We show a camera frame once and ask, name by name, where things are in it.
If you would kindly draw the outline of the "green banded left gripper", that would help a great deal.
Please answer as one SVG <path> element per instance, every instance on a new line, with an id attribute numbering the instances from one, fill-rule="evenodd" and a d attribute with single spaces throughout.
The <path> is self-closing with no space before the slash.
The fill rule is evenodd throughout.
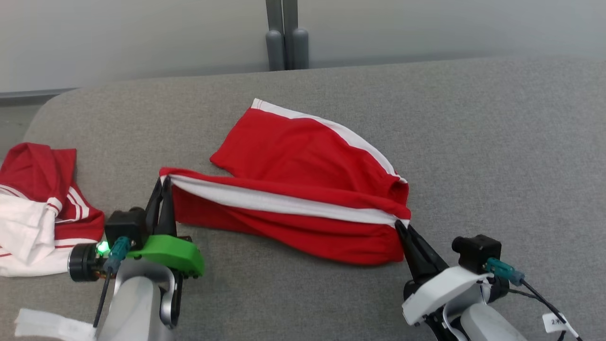
<path id="1" fill-rule="evenodd" d="M 203 275 L 205 264 L 197 246 L 188 238 L 178 238 L 170 177 L 157 179 L 145 208 L 147 238 L 139 250 L 126 236 L 114 242 L 82 243 L 69 255 L 69 275 L 73 281 L 114 278 L 126 260 L 149 260 L 166 266 L 183 277 Z"/>

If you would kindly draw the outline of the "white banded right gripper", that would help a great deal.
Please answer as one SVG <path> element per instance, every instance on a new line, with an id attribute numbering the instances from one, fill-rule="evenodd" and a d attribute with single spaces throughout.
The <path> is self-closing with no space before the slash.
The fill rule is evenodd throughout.
<path id="1" fill-rule="evenodd" d="M 461 266 L 448 264 L 413 227 L 396 221 L 395 230 L 403 255 L 416 285 L 424 285 L 402 304 L 402 315 L 409 325 L 443 308 L 446 316 L 459 315 L 462 327 L 509 327 L 498 311 L 488 305 L 492 273 L 475 274 Z"/>

